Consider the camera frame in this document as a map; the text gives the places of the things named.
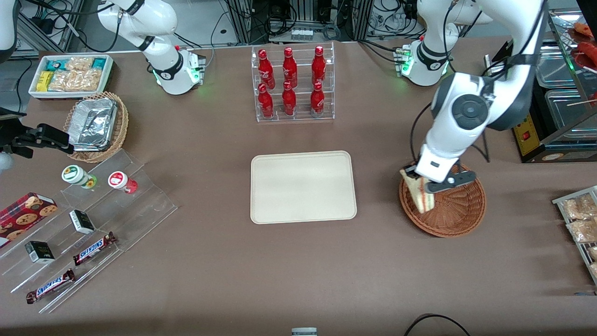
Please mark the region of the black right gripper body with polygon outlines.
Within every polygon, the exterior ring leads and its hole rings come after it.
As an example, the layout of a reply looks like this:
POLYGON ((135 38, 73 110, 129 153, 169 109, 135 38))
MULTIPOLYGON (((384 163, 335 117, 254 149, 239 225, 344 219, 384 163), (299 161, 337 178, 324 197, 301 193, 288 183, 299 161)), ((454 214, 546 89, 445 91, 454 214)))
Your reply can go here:
POLYGON ((25 159, 33 157, 30 149, 35 143, 34 130, 22 124, 21 118, 27 113, 0 109, 0 146, 7 154, 16 154, 25 159))

